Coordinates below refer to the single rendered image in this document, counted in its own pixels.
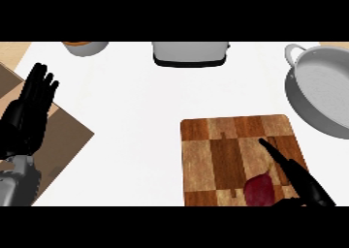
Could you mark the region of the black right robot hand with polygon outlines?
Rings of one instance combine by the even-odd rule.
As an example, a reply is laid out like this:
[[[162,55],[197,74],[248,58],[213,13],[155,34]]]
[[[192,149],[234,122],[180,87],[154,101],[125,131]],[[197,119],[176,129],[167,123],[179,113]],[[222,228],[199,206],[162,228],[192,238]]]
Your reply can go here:
[[[319,182],[299,163],[293,159],[287,159],[279,150],[263,139],[259,140],[259,143],[263,145],[275,162],[279,164],[284,175],[297,194],[297,198],[281,199],[275,203],[275,206],[336,206]]]

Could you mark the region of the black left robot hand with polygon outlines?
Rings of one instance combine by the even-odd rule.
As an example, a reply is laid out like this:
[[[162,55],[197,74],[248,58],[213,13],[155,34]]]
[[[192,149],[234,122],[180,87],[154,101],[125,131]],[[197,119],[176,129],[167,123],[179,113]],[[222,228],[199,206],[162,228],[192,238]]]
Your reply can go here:
[[[16,155],[31,156],[40,149],[47,112],[53,104],[59,82],[47,72],[47,66],[35,63],[29,71],[22,93],[10,102],[0,119],[0,160]]]

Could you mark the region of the dark red pear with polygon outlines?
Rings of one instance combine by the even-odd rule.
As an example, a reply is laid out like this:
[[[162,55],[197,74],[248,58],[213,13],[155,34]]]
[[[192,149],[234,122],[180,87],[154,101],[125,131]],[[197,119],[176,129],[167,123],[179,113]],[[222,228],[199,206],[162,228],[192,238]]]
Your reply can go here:
[[[266,172],[245,181],[242,193],[248,206],[271,206],[275,203],[272,178]]]

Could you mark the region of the wooden checkered cutting board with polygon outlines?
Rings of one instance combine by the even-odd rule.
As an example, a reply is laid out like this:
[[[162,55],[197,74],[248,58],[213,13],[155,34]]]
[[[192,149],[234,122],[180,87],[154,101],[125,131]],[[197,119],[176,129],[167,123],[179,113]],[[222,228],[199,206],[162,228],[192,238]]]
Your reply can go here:
[[[244,183],[262,173],[271,176],[275,199],[296,196],[281,166],[259,143],[266,140],[287,158],[305,162],[282,114],[185,119],[180,134],[186,206],[244,206]]]

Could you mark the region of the grey metal pot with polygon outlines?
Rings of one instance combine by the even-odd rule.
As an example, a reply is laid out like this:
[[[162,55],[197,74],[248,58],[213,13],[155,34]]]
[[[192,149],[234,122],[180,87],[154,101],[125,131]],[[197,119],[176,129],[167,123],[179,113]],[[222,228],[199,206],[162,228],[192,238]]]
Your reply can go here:
[[[349,49],[290,44],[284,59],[290,66],[284,93],[293,110],[319,132],[349,140]]]

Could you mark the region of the grey bowl with orange content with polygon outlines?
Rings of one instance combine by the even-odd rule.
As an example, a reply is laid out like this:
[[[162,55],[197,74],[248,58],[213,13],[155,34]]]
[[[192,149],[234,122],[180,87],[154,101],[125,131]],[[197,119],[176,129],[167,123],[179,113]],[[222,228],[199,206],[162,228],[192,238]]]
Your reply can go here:
[[[108,44],[108,42],[63,42],[68,52],[80,57],[97,54]]]

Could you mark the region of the grey toaster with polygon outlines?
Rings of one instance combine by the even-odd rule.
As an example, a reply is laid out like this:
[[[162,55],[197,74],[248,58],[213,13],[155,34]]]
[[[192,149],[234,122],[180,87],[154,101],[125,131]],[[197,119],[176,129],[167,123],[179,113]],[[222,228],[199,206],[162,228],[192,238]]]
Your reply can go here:
[[[161,67],[202,68],[222,66],[228,42],[152,42],[152,60]]]

